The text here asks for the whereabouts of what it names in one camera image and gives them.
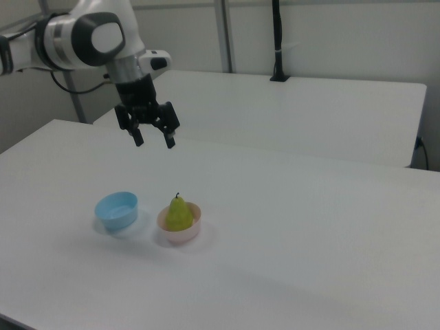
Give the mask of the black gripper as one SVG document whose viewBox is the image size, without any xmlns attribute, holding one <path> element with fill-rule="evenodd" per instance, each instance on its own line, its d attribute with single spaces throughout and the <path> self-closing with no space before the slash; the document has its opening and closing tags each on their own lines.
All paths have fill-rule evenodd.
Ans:
<svg viewBox="0 0 440 330">
<path fill-rule="evenodd" d="M 171 102 L 158 104 L 153 79 L 147 74 L 133 82 L 115 85 L 121 103 L 114 110 L 121 130 L 133 138 L 136 146 L 144 143 L 140 124 L 152 124 L 159 129 L 169 149 L 175 145 L 175 130 L 180 122 Z"/>
</svg>

